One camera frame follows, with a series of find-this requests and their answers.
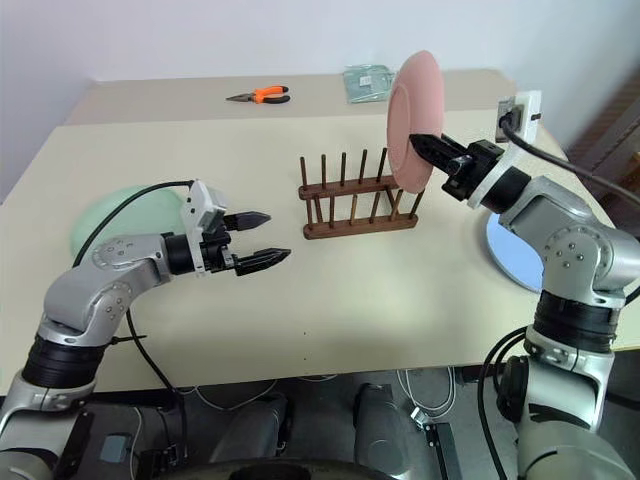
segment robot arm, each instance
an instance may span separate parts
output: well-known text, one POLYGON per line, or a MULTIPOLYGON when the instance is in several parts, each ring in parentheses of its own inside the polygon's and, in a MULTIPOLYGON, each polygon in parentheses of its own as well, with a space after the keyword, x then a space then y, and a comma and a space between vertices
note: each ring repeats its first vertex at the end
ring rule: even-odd
MULTIPOLYGON (((539 98, 533 104, 539 106, 539 98)), ((514 129, 530 132, 540 118, 531 105, 526 95, 510 99, 500 118, 516 117, 514 129)), ((525 337, 529 356, 508 360, 498 397, 502 415, 518 429, 519 476, 633 478, 596 431, 623 288, 640 276, 640 244, 599 222, 566 188, 546 177, 531 179, 509 161, 503 165, 504 151, 486 140, 466 148, 444 135, 410 140, 421 158, 449 175, 443 190, 500 214, 501 225, 544 264, 543 291, 525 337)))
POLYGON ((79 408, 95 387, 104 351, 139 295, 174 275, 229 269, 245 275, 289 255, 277 248, 244 258, 230 253, 229 231, 270 217, 225 211, 222 195, 195 181, 181 211, 186 235, 113 238, 51 285, 26 365, 0 410, 0 477, 9 471, 15 478, 49 478, 82 421, 79 408))

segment wooden peg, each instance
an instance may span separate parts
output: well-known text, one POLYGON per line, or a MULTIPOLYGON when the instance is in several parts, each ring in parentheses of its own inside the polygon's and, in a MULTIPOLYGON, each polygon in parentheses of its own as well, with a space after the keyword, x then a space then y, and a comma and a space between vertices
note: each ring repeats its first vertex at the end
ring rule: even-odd
POLYGON ((336 209, 336 197, 332 195, 331 198, 329 198, 329 227, 331 228, 333 228, 335 225, 333 221, 335 209, 336 209))
POLYGON ((307 200, 307 225, 313 230, 313 213, 311 212, 311 200, 307 200))
POLYGON ((347 152, 342 152, 342 166, 340 167, 340 186, 344 187, 344 174, 347 169, 347 152))
POLYGON ((354 195, 351 200, 351 218, 349 218, 349 225, 353 226, 353 221, 356 219, 356 206, 358 205, 358 196, 354 195))
POLYGON ((320 197, 314 197, 313 198, 315 204, 316 204, 316 218, 318 219, 318 222, 322 223, 324 222, 324 220, 322 220, 322 207, 320 207, 320 197))
POLYGON ((393 208, 393 193, 391 193, 391 187, 389 187, 388 185, 384 188, 384 191, 387 194, 387 198, 389 199, 389 205, 391 205, 391 207, 393 208))
POLYGON ((413 207, 411 207, 411 213, 409 213, 409 218, 413 218, 416 215, 416 210, 418 209, 418 205, 420 205, 420 200, 422 200, 422 196, 424 195, 424 190, 421 191, 416 200, 413 202, 413 207))
POLYGON ((380 166, 378 167, 378 176, 376 177, 376 182, 380 183, 380 179, 382 178, 382 170, 384 170, 384 161, 387 158, 387 147, 382 149, 382 156, 380 157, 380 166))
POLYGON ((398 195, 396 195, 396 199, 393 202, 393 209, 391 210, 391 216, 389 217, 389 220, 394 221, 396 219, 396 215, 398 215, 398 207, 400 206, 400 199, 402 198, 402 192, 404 192, 404 190, 400 189, 398 190, 398 195))
POLYGON ((369 217, 369 223, 373 223, 373 219, 376 218, 376 211, 378 210, 378 202, 380 201, 380 193, 376 192, 376 198, 373 200, 373 208, 371 209, 371 216, 369 217))
POLYGON ((300 157, 300 171, 302 172, 302 189, 307 189, 307 167, 304 164, 304 157, 300 157))
POLYGON ((322 189, 327 189, 327 156, 322 154, 322 189))
POLYGON ((362 161, 360 162, 360 176, 358 177, 358 183, 362 183, 364 178, 364 166, 367 163, 367 149, 362 150, 362 161))

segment metal bracket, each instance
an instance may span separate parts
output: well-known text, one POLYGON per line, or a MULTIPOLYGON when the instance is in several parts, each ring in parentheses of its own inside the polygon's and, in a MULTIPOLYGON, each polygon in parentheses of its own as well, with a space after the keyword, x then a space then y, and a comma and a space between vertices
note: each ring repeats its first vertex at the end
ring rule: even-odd
POLYGON ((411 419, 424 431, 429 448, 435 449, 442 479, 462 480, 451 426, 448 423, 431 423, 429 416, 418 407, 411 412, 411 419))
POLYGON ((533 359, 553 367, 576 373, 589 379, 594 387, 595 406, 590 419, 583 418, 591 431, 597 431, 602 420, 609 374, 615 354, 579 350, 538 333, 532 325, 527 327, 525 350, 533 359))
POLYGON ((200 243, 204 241, 202 234, 215 232, 226 211, 227 201, 221 192, 208 188, 201 180, 193 182, 187 201, 180 210, 180 216, 187 234, 193 266, 199 277, 205 274, 204 259, 200 250, 200 243))
POLYGON ((75 403, 80 404, 95 388, 95 379, 77 388, 46 388, 32 385, 22 378, 22 370, 13 377, 9 393, 0 409, 0 435, 9 417, 20 410, 63 412, 75 403))

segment gray floor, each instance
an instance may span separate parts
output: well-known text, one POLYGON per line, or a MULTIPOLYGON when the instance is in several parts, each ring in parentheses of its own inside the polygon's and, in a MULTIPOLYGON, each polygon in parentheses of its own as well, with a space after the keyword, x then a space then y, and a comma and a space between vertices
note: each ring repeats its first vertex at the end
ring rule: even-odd
MULTIPOLYGON (((640 352, 618 356, 611 387, 620 394, 637 398, 640 380, 637 369, 640 352)), ((424 436, 409 419, 411 405, 400 389, 395 371, 340 375, 323 383, 298 379, 279 380, 274 391, 282 392, 295 404, 293 430, 285 452, 288 457, 324 458, 351 461, 353 459, 354 428, 352 408, 355 394, 362 383, 389 383, 396 402, 406 412, 404 429, 416 478, 440 478, 434 452, 425 444, 424 436)), ((202 389, 208 399, 221 405, 232 405, 264 390, 269 382, 209 386, 202 389)), ((445 369, 414 371, 414 395, 425 403, 437 403, 446 396, 445 369)), ((484 443, 476 407, 476 385, 457 386, 456 404, 442 421, 450 422, 456 441, 460 466, 465 478, 494 479, 496 473, 484 443)), ((490 384, 485 388, 487 414, 497 448, 509 478, 516 477, 515 439, 513 426, 502 419, 495 407, 495 394, 490 384)), ((224 433, 235 412, 219 412, 204 405, 196 395, 187 398, 190 427, 190 461, 205 463, 216 442, 224 433)), ((98 459, 105 435, 113 432, 134 433, 137 416, 132 408, 122 406, 92 406, 96 413, 92 438, 77 479, 128 478, 128 458, 123 464, 109 464, 98 459)), ((160 418, 153 409, 144 409, 144 428, 136 450, 161 448, 165 445, 160 418)), ((178 417, 167 415, 172 432, 179 431, 178 417)), ((636 439, 640 435, 640 414, 607 404, 601 435, 611 442, 636 475, 640 475, 636 439)))

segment orange-handled pliers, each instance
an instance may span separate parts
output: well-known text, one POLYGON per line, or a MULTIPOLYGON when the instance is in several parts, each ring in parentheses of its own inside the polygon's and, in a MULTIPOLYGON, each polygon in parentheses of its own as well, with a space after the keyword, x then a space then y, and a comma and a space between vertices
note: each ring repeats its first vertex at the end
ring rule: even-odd
POLYGON ((268 95, 277 95, 278 93, 286 93, 288 91, 288 87, 274 85, 272 87, 259 88, 254 90, 253 93, 234 95, 233 97, 227 98, 227 100, 231 100, 232 102, 286 103, 291 100, 289 95, 280 95, 279 97, 269 97, 268 95))

